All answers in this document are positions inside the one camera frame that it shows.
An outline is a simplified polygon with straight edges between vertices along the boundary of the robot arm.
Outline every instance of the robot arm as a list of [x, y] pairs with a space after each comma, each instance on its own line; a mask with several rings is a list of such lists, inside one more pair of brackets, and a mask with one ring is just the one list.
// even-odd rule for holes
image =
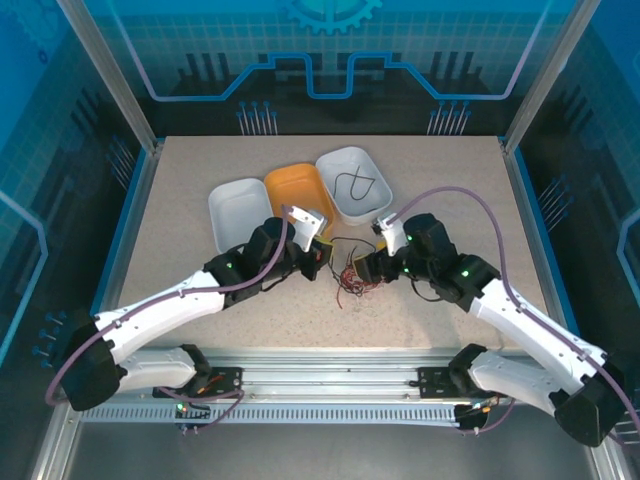
[[[133, 305], [101, 312], [95, 319], [86, 315], [70, 319], [51, 353], [56, 371], [83, 343], [97, 332], [106, 331], [62, 377], [61, 384], [71, 406], [87, 410], [117, 392], [159, 385], [176, 388], [177, 393], [191, 397], [199, 394], [213, 373], [195, 346], [183, 345], [161, 357], [149, 356], [139, 349], [191, 320], [257, 295], [264, 282], [285, 278], [298, 270], [307, 279], [315, 280], [332, 253], [332, 245], [317, 237], [326, 220], [320, 214], [297, 207], [289, 214], [296, 220], [296, 226], [287, 223], [284, 249], [261, 281], [250, 282], [276, 251], [285, 228], [279, 218], [268, 219], [255, 229], [247, 244], [214, 257], [202, 270], [163, 292]], [[250, 285], [225, 293], [211, 291], [243, 283]]]
[[[164, 292], [138, 304], [102, 312], [95, 320], [82, 317], [65, 326], [52, 352], [51, 363], [56, 370], [96, 332], [115, 325], [82, 353], [63, 376], [61, 383], [72, 407], [86, 410], [116, 392], [158, 385], [172, 387], [176, 393], [190, 397], [200, 395], [215, 373], [195, 346], [183, 345], [161, 357], [138, 349], [188, 321], [257, 295], [263, 281], [286, 278], [296, 270], [315, 280], [332, 253], [332, 246], [316, 237], [324, 228], [325, 219], [295, 207], [291, 216], [296, 226], [287, 225], [285, 248], [260, 282], [226, 293], [206, 291], [239, 285], [256, 277], [274, 254], [282, 230], [281, 219], [267, 220], [246, 245], [214, 257], [201, 271]], [[444, 300], [496, 327], [540, 365], [532, 367], [507, 360], [472, 344], [449, 364], [451, 380], [459, 392], [472, 396], [480, 389], [519, 399], [553, 415], [579, 442], [599, 445], [619, 421], [624, 405], [584, 358], [532, 322], [522, 309], [535, 313], [557, 335], [580, 346], [632, 393], [630, 375], [621, 357], [608, 356], [602, 349], [572, 335], [518, 293], [515, 295], [519, 305], [514, 305], [499, 272], [477, 256], [459, 254], [444, 226], [433, 215], [416, 215], [404, 224], [391, 222], [391, 218], [387, 216], [374, 226], [374, 231], [384, 236], [386, 248], [354, 261], [364, 281], [391, 282], [400, 276], [428, 281]], [[194, 288], [205, 291], [182, 294], [183, 290]], [[172, 295], [159, 301], [167, 294]], [[126, 315], [128, 321], [121, 322]]]
[[[518, 343], [542, 367], [502, 358], [479, 345], [469, 345], [449, 364], [459, 391], [498, 392], [533, 405], [556, 418], [580, 443], [597, 446], [619, 421], [625, 407], [596, 369], [558, 336], [580, 347], [631, 394], [628, 361], [571, 334], [517, 292], [515, 305], [499, 272], [475, 255], [458, 254], [442, 223], [431, 214], [404, 224], [387, 216], [374, 225], [387, 246], [354, 261], [366, 282], [390, 282], [400, 276], [428, 281], [440, 297], [496, 327]], [[552, 329], [531, 321], [529, 310]]]

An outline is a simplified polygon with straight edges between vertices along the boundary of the glass panel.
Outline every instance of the glass panel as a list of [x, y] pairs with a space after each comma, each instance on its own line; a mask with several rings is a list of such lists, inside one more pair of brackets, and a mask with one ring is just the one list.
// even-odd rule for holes
[[503, 134], [573, 3], [88, 2], [158, 135]]
[[89, 310], [140, 151], [53, 1], [0, 9], [0, 449], [26, 478], [51, 409], [47, 352]]
[[640, 352], [640, 4], [603, 2], [521, 151], [582, 335]]

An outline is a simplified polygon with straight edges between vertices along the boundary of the black cable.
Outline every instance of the black cable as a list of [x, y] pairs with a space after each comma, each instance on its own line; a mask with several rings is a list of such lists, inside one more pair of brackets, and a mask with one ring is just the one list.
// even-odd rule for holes
[[189, 403], [189, 406], [193, 409], [193, 410], [200, 410], [202, 412], [210, 412], [211, 408], [210, 407], [201, 407], [199, 405], [195, 405], [193, 403]]
[[286, 275], [283, 275], [282, 278], [280, 278], [279, 280], [276, 280], [275, 282], [273, 282], [271, 285], [269, 285], [267, 288], [263, 288], [262, 292], [268, 292], [269, 290], [271, 290], [273, 287], [280, 285], [282, 282], [284, 282], [287, 278], [289, 278], [289, 275], [291, 275], [291, 273], [287, 273]]
[[[376, 179], [375, 178], [371, 178], [371, 177], [365, 177], [364, 175], [358, 175], [358, 172], [360, 171], [360, 165], [358, 165], [358, 168], [356, 169], [356, 173], [349, 173], [349, 172], [342, 172], [339, 173], [338, 175], [336, 175], [336, 179], [334, 181], [333, 184], [333, 198], [336, 198], [336, 193], [338, 191], [338, 179], [342, 176], [342, 175], [348, 175], [350, 177], [353, 177], [353, 181], [351, 182], [351, 188], [349, 188], [349, 195], [351, 196], [351, 198], [353, 200], [355, 200], [356, 202], [359, 202], [360, 200], [364, 200], [364, 198], [369, 195], [369, 192], [371, 191], [371, 187], [373, 187], [373, 184], [376, 183]], [[369, 180], [371, 183], [369, 183], [369, 188], [367, 188], [367, 191], [364, 192], [364, 195], [362, 195], [360, 198], [356, 198], [355, 195], [353, 194], [353, 188], [356, 185], [356, 180], [358, 180], [359, 178], [363, 179], [363, 180]]]
[[413, 292], [416, 295], [418, 295], [421, 299], [423, 299], [425, 302], [436, 303], [436, 302], [441, 302], [443, 300], [442, 297], [440, 297], [440, 298], [427, 298], [427, 297], [423, 296], [420, 292], [418, 292], [418, 289], [416, 288], [416, 281], [414, 279], [411, 279], [411, 288], [413, 289]]
[[351, 240], [353, 242], [362, 242], [365, 245], [367, 245], [368, 247], [371, 247], [371, 250], [373, 250], [374, 252], [376, 251], [376, 246], [371, 243], [368, 242], [366, 240], [363, 240], [361, 238], [353, 238], [353, 237], [333, 237], [331, 240], [329, 240], [330, 242], [333, 242], [334, 240]]

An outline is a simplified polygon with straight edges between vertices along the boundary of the white bowl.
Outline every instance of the white bowl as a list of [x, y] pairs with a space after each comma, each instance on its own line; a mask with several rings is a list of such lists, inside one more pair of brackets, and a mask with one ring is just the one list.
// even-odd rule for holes
[[393, 201], [393, 193], [367, 152], [345, 147], [316, 161], [342, 221], [351, 226], [375, 220]]
[[243, 178], [213, 189], [209, 213], [218, 253], [247, 243], [253, 231], [273, 217], [267, 188], [257, 178]]

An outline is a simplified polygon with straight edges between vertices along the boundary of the orange plastic container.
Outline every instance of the orange plastic container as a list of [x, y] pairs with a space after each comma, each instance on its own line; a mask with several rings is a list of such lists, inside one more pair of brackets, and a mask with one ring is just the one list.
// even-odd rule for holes
[[335, 211], [316, 167], [310, 163], [298, 163], [279, 168], [264, 178], [264, 184], [274, 214], [282, 216], [281, 205], [320, 212], [327, 218], [322, 236], [331, 238]]

